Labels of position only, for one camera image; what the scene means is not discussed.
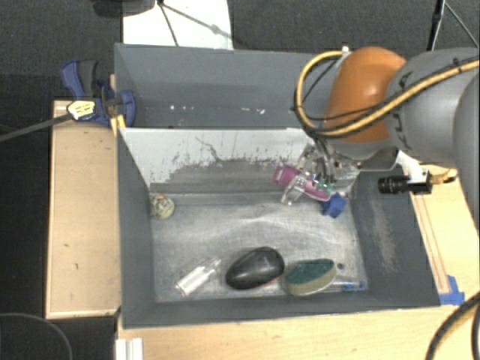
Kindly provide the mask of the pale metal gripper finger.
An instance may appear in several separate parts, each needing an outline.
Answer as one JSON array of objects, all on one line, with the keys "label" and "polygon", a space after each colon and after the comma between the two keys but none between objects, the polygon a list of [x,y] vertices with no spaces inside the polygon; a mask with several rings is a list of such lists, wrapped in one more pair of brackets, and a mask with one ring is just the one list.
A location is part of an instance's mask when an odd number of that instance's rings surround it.
[{"label": "pale metal gripper finger", "polygon": [[304,175],[314,172],[314,147],[306,146],[298,159],[298,171]]},{"label": "pale metal gripper finger", "polygon": [[293,178],[286,186],[280,202],[291,206],[305,192],[305,180],[302,177]]}]

